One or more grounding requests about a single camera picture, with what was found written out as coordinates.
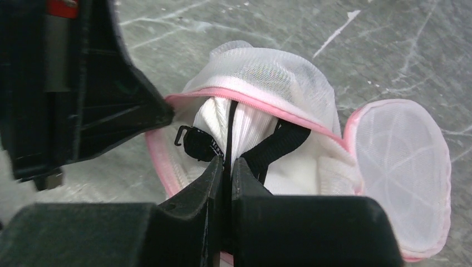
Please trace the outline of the pink-trimmed white mesh laundry bag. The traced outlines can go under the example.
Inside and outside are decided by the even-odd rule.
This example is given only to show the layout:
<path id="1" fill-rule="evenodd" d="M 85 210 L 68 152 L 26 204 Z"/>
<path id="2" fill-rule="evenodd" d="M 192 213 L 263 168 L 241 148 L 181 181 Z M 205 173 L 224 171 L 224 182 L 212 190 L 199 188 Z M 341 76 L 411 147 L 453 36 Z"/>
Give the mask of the pink-trimmed white mesh laundry bag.
<path id="1" fill-rule="evenodd" d="M 340 128 L 335 92 L 310 61 L 285 51 L 227 42 L 183 91 L 168 95 L 171 125 L 149 131 L 146 141 L 168 197 L 208 167 L 175 146 L 180 126 L 193 124 L 207 99 L 221 97 L 333 138 L 355 160 L 362 188 L 356 196 L 386 211 L 403 258 L 420 261 L 444 247 L 450 229 L 449 148 L 431 115 L 417 102 L 387 99 L 356 110 Z"/>

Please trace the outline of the white bra with black straps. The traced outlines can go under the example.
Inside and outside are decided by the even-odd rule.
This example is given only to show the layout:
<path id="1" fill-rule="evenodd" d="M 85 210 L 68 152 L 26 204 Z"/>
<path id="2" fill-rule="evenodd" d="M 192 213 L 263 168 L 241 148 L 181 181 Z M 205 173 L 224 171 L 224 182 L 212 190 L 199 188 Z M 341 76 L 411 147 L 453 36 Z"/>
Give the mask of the white bra with black straps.
<path id="1" fill-rule="evenodd" d="M 204 101 L 174 144 L 193 168 L 215 156 L 229 167 L 244 159 L 275 195 L 357 195 L 362 188 L 354 158 L 333 138 L 221 97 Z"/>

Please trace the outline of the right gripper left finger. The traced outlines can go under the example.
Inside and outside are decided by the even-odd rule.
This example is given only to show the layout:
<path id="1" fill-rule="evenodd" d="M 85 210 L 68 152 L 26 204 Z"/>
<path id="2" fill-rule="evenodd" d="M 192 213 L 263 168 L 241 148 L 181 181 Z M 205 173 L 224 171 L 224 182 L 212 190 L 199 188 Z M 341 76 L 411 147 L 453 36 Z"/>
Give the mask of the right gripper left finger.
<path id="1" fill-rule="evenodd" d="M 38 203 L 1 234 L 2 266 L 218 266 L 223 159 L 161 204 Z"/>

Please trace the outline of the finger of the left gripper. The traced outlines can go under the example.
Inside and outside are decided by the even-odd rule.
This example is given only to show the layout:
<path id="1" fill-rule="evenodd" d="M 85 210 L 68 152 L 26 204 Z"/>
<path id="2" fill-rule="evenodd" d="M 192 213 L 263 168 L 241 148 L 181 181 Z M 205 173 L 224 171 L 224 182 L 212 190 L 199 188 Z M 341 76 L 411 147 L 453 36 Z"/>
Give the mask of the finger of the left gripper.
<path id="1" fill-rule="evenodd" d="M 1 143 L 37 190 L 62 167 L 171 123 L 134 66 L 114 1 L 1 2 Z"/>

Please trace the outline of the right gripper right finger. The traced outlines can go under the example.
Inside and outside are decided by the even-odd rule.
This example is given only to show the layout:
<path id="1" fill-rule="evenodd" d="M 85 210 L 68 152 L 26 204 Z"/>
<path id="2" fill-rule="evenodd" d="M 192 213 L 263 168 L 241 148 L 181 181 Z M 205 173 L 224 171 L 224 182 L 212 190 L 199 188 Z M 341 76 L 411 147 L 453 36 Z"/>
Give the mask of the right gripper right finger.
<path id="1" fill-rule="evenodd" d="M 403 266 L 369 197 L 272 195 L 244 159 L 233 169 L 235 266 Z"/>

